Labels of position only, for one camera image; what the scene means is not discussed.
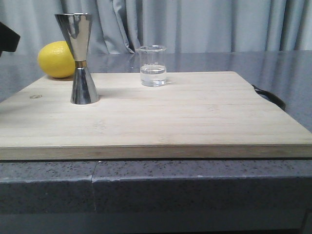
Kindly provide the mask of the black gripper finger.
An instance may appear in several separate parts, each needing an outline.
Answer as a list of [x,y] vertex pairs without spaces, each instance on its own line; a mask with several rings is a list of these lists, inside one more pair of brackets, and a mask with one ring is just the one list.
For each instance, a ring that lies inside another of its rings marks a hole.
[[15,52],[19,44],[20,35],[0,22],[0,54]]

